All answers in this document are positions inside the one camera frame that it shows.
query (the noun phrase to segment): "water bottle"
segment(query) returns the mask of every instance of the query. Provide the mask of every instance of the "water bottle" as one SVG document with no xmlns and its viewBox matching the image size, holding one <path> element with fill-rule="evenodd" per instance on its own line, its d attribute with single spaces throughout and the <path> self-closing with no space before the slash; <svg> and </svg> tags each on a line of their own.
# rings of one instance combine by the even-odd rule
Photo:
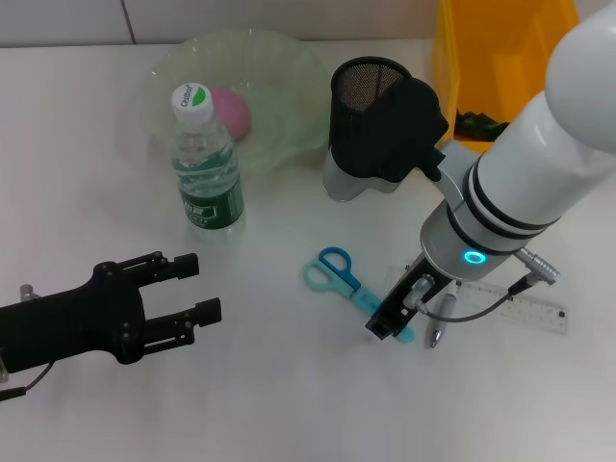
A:
<svg viewBox="0 0 616 462">
<path fill-rule="evenodd" d="M 235 144 L 214 114 L 210 91 L 186 84 L 173 92 L 177 119 L 171 147 L 177 185 L 190 222 L 220 229 L 244 211 Z"/>
</svg>

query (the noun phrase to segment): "connector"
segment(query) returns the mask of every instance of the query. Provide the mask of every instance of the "connector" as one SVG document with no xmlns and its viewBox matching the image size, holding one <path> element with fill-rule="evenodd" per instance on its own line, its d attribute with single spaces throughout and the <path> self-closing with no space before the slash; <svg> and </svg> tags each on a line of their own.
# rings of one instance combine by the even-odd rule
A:
<svg viewBox="0 0 616 462">
<path fill-rule="evenodd" d="M 546 260 L 527 248 L 521 248 L 515 253 L 518 260 L 525 264 L 530 272 L 540 281 L 552 285 L 560 278 L 560 271 L 550 265 Z"/>
</svg>

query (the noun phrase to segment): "yellow container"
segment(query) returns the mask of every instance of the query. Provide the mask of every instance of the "yellow container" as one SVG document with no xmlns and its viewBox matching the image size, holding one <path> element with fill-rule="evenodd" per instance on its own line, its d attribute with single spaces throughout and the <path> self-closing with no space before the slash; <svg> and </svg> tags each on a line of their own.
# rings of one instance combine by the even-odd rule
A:
<svg viewBox="0 0 616 462">
<path fill-rule="evenodd" d="M 456 112 L 513 120 L 544 88 L 553 49 L 578 22 L 573 0 L 440 0 L 432 79 L 449 122 L 442 141 L 454 138 Z M 492 145 L 461 141 L 480 153 Z"/>
</svg>

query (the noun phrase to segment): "black cable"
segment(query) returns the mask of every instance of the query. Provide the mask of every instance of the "black cable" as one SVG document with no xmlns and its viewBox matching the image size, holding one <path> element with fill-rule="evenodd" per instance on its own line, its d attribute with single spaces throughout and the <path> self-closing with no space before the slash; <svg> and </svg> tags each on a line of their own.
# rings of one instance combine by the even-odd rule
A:
<svg viewBox="0 0 616 462">
<path fill-rule="evenodd" d="M 41 372 L 38 375 L 38 377 L 35 378 L 30 383 L 30 385 L 27 385 L 25 387 L 10 388 L 9 390 L 0 391 L 0 401 L 6 401 L 7 399 L 25 397 L 26 393 L 32 390 L 34 386 L 37 385 L 47 375 L 47 373 L 51 370 L 54 364 L 55 362 L 49 363 L 47 367 L 43 370 L 43 372 Z"/>
<path fill-rule="evenodd" d="M 494 310 L 500 307 L 505 301 L 513 299 L 512 298 L 513 295 L 520 294 L 523 291 L 530 289 L 532 286 L 537 284 L 537 282 L 539 282 L 539 279 L 537 279 L 532 273 L 527 274 L 526 276 L 520 278 L 515 284 L 512 284 L 511 287 L 507 289 L 507 293 L 503 295 L 501 298 L 499 298 L 497 301 L 495 301 L 492 305 L 490 305 L 488 309 L 483 310 L 479 313 L 475 313 L 474 315 L 471 315 L 471 316 L 465 316 L 464 318 L 443 318 L 439 315 L 435 315 L 434 313 L 430 313 L 429 311 L 426 311 L 425 315 L 433 320 L 442 321 L 442 322 L 460 323 L 460 322 L 469 322 L 469 321 L 478 320 L 479 318 L 483 318 L 484 316 L 492 313 Z"/>
</svg>

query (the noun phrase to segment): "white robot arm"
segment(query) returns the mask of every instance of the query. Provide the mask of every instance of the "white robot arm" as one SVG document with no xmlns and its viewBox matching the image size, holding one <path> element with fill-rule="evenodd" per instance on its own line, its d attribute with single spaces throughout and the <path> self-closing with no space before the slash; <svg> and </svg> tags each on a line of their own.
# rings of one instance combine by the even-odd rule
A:
<svg viewBox="0 0 616 462">
<path fill-rule="evenodd" d="M 422 255 L 372 316 L 369 330 L 381 339 L 397 335 L 416 310 L 427 313 L 424 303 L 451 280 L 481 279 L 511 255 L 531 270 L 512 295 L 540 280 L 555 282 L 558 272 L 526 245 L 616 170 L 615 120 L 613 3 L 558 44 L 545 91 L 490 150 L 477 157 L 457 141 L 444 145 L 435 184 L 445 200 L 423 225 Z"/>
</svg>

